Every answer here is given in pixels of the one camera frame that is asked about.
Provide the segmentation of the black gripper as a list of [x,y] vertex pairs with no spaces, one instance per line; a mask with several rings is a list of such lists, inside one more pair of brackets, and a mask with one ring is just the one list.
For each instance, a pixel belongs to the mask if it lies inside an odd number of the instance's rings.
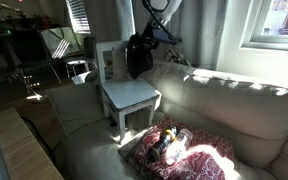
[[143,36],[150,41],[151,47],[157,49],[160,43],[170,43],[167,33],[161,28],[155,28],[148,23],[143,31]]

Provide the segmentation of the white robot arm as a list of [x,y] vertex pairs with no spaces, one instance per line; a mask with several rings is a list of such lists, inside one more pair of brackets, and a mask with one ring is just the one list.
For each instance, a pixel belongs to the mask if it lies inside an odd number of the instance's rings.
[[160,43],[176,45],[182,42],[180,37],[172,35],[166,29],[181,2],[182,0],[142,0],[143,7],[150,14],[142,36],[150,49],[156,49]]

